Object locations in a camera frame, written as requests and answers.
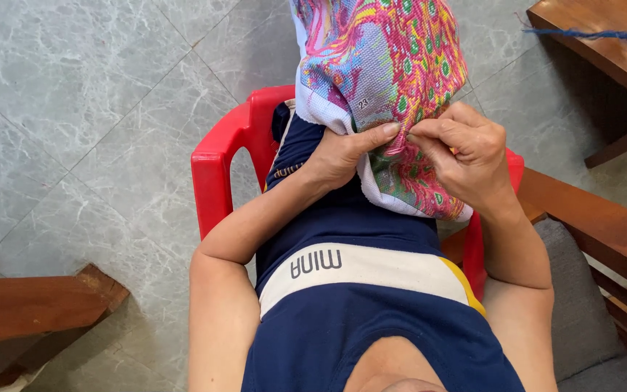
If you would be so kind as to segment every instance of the blue thread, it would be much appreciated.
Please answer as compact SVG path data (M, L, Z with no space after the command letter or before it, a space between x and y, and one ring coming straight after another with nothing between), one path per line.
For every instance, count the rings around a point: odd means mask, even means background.
M627 40L627 31L605 30L598 31L597 33L585 33L577 29L522 29L525 33L534 34L560 34L566 37L584 38L587 40L598 40L600 38L618 38L620 40Z

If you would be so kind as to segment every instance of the gray cushion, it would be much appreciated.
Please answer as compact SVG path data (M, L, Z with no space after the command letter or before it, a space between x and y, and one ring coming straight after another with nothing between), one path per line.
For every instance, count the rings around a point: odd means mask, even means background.
M627 356L611 359L558 383L559 392L627 392Z
M585 256L560 222L535 226L553 274L553 362L561 381L622 352L616 327L591 277Z

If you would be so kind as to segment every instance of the person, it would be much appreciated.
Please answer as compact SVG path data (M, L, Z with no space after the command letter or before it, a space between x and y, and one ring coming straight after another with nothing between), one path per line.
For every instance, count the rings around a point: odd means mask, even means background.
M481 215L482 303L441 254L434 220L361 193L357 161L398 131L339 136L293 115L267 191L192 258L190 392L557 390L549 259L510 185L504 129L457 102L408 131Z

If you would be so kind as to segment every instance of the wooden furniture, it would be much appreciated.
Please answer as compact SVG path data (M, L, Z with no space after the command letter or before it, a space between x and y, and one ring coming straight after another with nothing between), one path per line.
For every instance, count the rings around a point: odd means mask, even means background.
M527 15L537 29L627 31L627 0L542 0L529 8ZM627 42L612 38L582 40L558 34L553 34L552 37L627 89ZM585 164L592 168L626 151L627 133L585 159Z
M75 276L0 278L0 387L40 369L128 294L92 264Z
M627 209L619 204L525 169L518 192L529 219L559 220L574 237L579 249L627 279ZM442 242L442 252L460 264L462 230ZM606 308L614 319L619 339L627 347L627 288L590 268L597 285L611 294Z

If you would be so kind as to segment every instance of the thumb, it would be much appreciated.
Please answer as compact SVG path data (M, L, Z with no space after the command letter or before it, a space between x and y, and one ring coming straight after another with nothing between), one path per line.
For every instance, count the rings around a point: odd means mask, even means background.
M456 158L441 140L424 136L408 135L405 137L410 143L420 147L425 156L432 161L437 170L442 171L450 165L456 165Z
M399 123L386 123L361 133L355 133L352 138L355 138L355 147L358 152L363 154L393 140L400 129Z

